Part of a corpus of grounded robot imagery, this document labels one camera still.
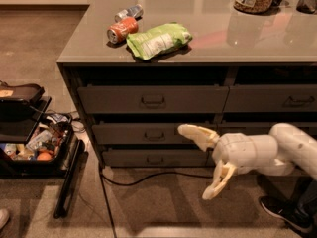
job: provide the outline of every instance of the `snack package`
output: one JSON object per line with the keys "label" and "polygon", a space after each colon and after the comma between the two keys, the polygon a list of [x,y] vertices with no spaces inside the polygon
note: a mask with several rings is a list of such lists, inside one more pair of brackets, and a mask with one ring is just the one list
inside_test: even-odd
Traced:
{"label": "snack package", "polygon": [[149,60],[157,55],[171,53],[187,45],[191,34],[182,25],[172,22],[147,30],[129,34],[127,44],[136,58]]}

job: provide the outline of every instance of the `black cable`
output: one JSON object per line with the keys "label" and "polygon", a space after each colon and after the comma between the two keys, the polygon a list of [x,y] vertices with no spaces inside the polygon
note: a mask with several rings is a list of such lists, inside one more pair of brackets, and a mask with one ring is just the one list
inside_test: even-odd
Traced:
{"label": "black cable", "polygon": [[200,179],[211,179],[213,177],[210,177],[210,176],[200,176],[200,175],[192,175],[192,174],[187,174],[187,173],[182,173],[182,172],[161,172],[161,173],[155,173],[155,174],[151,174],[151,175],[148,175],[144,178],[141,178],[137,181],[134,181],[132,183],[118,183],[118,182],[115,182],[109,178],[107,178],[105,175],[103,175],[102,173],[100,174],[104,179],[106,179],[107,181],[117,185],[117,186],[132,186],[132,185],[135,185],[135,184],[138,184],[140,183],[141,181],[144,181],[146,179],[149,179],[149,178],[153,178],[153,177],[156,177],[156,176],[160,176],[160,175],[169,175],[169,174],[176,174],[176,175],[182,175],[182,176],[187,176],[187,177],[193,177],[193,178],[200,178]]}
{"label": "black cable", "polygon": [[99,169],[99,177],[100,177],[100,181],[101,181],[101,185],[102,185],[102,191],[103,191],[103,195],[104,195],[105,200],[106,200],[106,206],[107,206],[107,210],[108,210],[108,214],[109,214],[109,218],[110,218],[110,223],[111,223],[111,227],[112,227],[113,237],[117,238],[115,222],[113,220],[113,216],[111,213],[111,208],[110,208],[110,203],[109,203],[109,199],[107,196],[106,187],[105,187],[105,184],[103,183],[103,180],[102,180],[103,175],[102,175],[102,168],[100,165],[99,165],[98,169]]}

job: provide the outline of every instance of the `dresser top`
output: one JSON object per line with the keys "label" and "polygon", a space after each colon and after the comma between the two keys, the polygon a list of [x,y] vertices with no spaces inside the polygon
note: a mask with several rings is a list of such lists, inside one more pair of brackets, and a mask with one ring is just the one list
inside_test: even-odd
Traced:
{"label": "dresser top", "polygon": [[[283,0],[262,15],[237,11],[234,0],[94,0],[60,55],[61,63],[258,63],[317,61],[317,15]],[[186,49],[149,61],[134,59],[127,43],[112,45],[107,29],[121,10],[141,4],[139,32],[165,23],[183,25]]]}

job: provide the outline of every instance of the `drawer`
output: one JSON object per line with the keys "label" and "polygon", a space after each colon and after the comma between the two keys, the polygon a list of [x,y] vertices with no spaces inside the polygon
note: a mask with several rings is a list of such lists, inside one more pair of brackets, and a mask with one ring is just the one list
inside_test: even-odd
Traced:
{"label": "drawer", "polygon": [[231,86],[224,112],[316,112],[317,85]]}
{"label": "drawer", "polygon": [[115,149],[102,152],[111,167],[209,167],[211,153],[188,149]]}
{"label": "drawer", "polygon": [[[260,123],[260,122],[230,122],[220,124],[218,133],[224,135],[225,133],[243,133],[246,135],[261,135],[268,134],[270,128],[278,122]],[[290,122],[292,125],[300,128],[312,137],[317,136],[316,122]]]}
{"label": "drawer", "polygon": [[88,114],[220,113],[228,87],[88,86],[79,87]]}
{"label": "drawer", "polygon": [[192,144],[178,134],[180,124],[173,123],[113,123],[93,125],[98,144]]}

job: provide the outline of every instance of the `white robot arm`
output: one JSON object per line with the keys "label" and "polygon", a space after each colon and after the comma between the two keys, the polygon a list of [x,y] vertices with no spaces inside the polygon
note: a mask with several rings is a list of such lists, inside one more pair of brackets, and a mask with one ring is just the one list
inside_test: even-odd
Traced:
{"label": "white robot arm", "polygon": [[256,170],[269,176],[289,175],[295,164],[317,178],[317,142],[297,127],[278,123],[268,135],[247,136],[215,131],[195,125],[178,127],[180,135],[191,139],[202,150],[213,149],[216,164],[213,182],[203,199],[212,199],[226,186],[232,175]]}

